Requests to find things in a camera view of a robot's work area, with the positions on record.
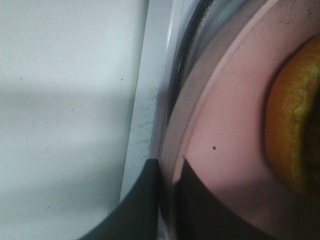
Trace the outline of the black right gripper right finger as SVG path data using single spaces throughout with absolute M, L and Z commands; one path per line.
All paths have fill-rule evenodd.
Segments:
M 176 190 L 176 237 L 179 240 L 272 240 L 218 200 L 184 160 Z

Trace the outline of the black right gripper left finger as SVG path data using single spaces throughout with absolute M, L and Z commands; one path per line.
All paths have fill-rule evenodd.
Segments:
M 156 240 L 160 168 L 147 159 L 132 189 L 117 208 L 83 240 Z

